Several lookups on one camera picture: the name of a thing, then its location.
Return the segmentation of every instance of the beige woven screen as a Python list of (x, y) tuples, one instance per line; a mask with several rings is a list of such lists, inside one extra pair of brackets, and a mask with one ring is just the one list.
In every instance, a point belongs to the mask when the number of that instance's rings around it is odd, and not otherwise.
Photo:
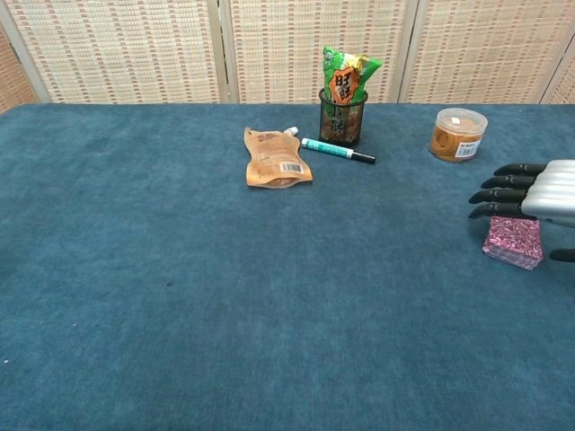
[(575, 42), (571, 43), (571, 54), (563, 59), (565, 67), (557, 70), (560, 74), (557, 85), (552, 89), (551, 103), (575, 103)]
[(6, 0), (53, 101), (219, 101), (206, 0)]
[(36, 100), (20, 64), (10, 50), (8, 38), (0, 29), (0, 113)]
[(319, 101), (323, 45), (383, 59), (385, 65), (368, 82), (369, 99), (396, 101), (399, 89), (392, 88), (392, 82), (404, 63), (397, 58), (407, 4), (403, 0), (230, 0), (240, 101)]
[(419, 13), (400, 101), (538, 103), (575, 1), (422, 0)]

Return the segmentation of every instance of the snack pouch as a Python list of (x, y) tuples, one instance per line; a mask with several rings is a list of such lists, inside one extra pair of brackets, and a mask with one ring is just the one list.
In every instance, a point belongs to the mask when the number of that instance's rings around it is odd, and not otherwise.
[(245, 128), (243, 141), (252, 159), (245, 171), (248, 186), (284, 189), (311, 181), (312, 171), (299, 157), (299, 139), (281, 132)]
[(366, 81), (381, 65), (381, 61), (366, 56), (352, 56), (323, 47), (325, 96), (343, 105), (363, 101)]

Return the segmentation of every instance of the pink patterned box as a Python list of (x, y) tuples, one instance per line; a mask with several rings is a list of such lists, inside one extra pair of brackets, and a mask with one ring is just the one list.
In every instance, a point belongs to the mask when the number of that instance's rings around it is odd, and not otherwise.
[(521, 268), (535, 268), (543, 259), (539, 222), (493, 216), (483, 252)]

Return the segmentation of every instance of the teal marker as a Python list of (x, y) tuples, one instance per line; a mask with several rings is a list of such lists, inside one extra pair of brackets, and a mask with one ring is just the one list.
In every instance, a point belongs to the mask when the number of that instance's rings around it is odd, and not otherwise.
[(333, 154), (339, 157), (345, 157), (346, 159), (357, 160), (358, 162), (371, 163), (371, 164), (374, 164), (376, 162), (376, 157), (373, 155), (357, 153), (353, 151), (351, 148), (326, 144), (324, 142), (314, 141), (313, 139), (308, 139), (306, 137), (302, 139), (302, 147), (308, 148), (310, 150), (319, 151), (320, 153)]

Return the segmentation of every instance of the barcode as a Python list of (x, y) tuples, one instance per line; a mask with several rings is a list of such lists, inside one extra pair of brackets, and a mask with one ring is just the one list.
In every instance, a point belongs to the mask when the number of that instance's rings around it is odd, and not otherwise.
[(282, 163), (279, 166), (279, 170), (282, 172), (304, 173), (304, 167), (301, 164), (295, 164), (295, 163)]
[(457, 147), (456, 157), (469, 157), (474, 155), (477, 153), (477, 148), (479, 148), (480, 143), (481, 139), (474, 142), (462, 142)]

